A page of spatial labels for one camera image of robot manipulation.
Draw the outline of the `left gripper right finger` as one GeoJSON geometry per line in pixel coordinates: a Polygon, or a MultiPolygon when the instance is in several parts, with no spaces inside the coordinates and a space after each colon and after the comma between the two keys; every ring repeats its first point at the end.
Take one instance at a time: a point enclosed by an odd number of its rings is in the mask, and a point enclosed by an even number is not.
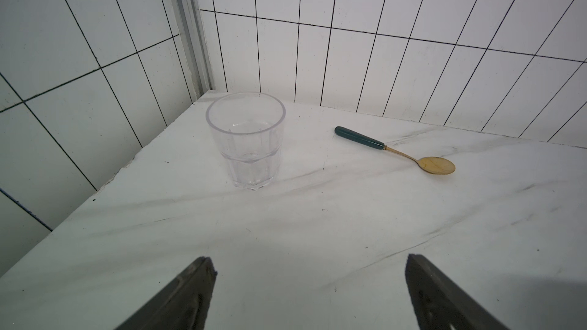
{"type": "Polygon", "coordinates": [[[423,255],[408,255],[405,278],[421,329],[506,328],[423,255]]]}

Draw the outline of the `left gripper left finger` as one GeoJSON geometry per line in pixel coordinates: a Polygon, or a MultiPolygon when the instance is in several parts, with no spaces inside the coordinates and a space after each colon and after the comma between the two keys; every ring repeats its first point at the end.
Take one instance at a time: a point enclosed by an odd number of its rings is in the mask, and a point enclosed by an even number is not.
{"type": "Polygon", "coordinates": [[[216,278],[212,260],[197,258],[118,328],[205,328],[216,278]]]}

